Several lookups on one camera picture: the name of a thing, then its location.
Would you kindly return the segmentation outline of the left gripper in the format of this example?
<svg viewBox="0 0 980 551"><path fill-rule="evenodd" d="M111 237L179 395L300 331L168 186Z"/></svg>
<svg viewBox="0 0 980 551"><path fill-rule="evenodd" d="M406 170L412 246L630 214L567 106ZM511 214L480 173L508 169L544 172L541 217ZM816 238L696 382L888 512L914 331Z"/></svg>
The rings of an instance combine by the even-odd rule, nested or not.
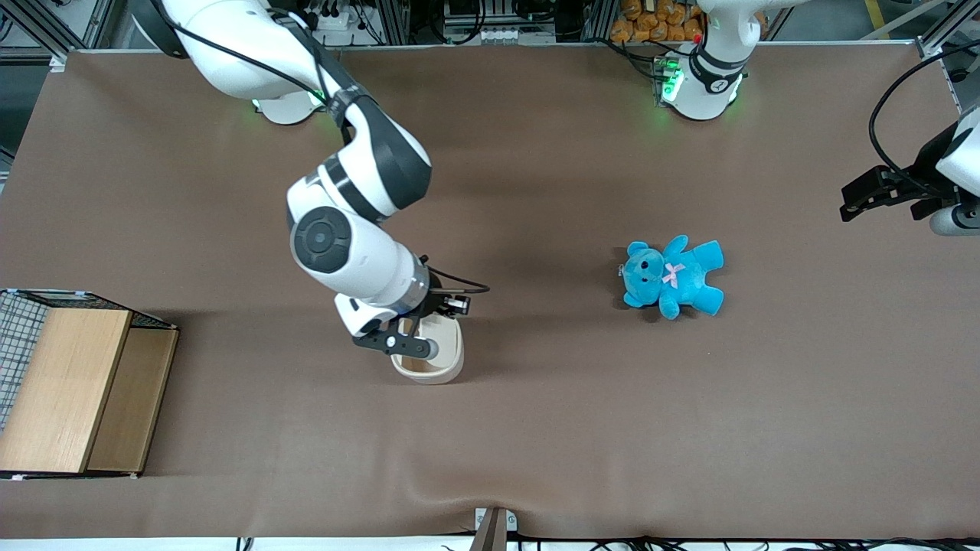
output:
<svg viewBox="0 0 980 551"><path fill-rule="evenodd" d="M869 168L842 188L844 203L840 206L842 222L851 222L862 213L889 204L913 202L914 220L930 215L934 222L977 222L978 220L978 145L977 107L960 115L940 135L920 148L916 160L904 168L921 184L921 191L911 184L897 188L895 172L885 166Z"/></svg>

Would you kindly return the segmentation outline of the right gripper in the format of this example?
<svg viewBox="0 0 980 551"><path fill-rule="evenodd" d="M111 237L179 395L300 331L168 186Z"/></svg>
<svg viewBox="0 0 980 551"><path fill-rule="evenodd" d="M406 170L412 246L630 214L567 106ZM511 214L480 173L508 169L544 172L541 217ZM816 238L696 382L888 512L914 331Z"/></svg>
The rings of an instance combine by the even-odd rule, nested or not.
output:
<svg viewBox="0 0 980 551"><path fill-rule="evenodd" d="M416 306L409 308L407 303L397 302L394 305L374 306L357 298L337 293L334 296L334 305L344 327L350 335L354 337L365 336L378 328L386 327L389 322L403 319L403 334L410 338L419 338L420 319L405 318L410 315L423 313L426 316L436 307L438 298L433 293L426 294L426 297ZM468 316L469 297L466 295L444 295L438 304L438 314L441 316Z"/></svg>

